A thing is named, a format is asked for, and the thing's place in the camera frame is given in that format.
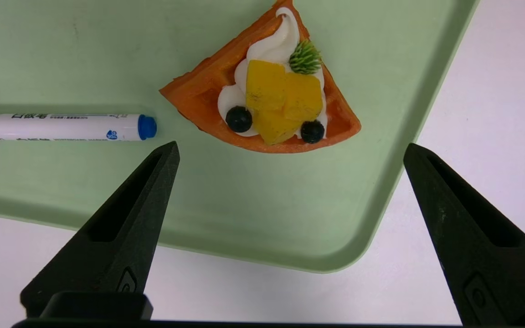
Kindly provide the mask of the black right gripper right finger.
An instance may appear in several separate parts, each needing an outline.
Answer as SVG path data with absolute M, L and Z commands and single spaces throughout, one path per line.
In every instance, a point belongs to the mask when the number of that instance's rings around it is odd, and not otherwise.
M 525 233 L 429 149 L 403 164 L 462 324 L 525 327 Z

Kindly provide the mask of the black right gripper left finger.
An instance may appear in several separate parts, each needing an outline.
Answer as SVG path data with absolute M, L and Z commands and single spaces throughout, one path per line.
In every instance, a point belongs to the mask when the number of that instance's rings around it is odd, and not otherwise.
M 29 319 L 60 292 L 144 292 L 180 163 L 157 147 L 21 291 Z

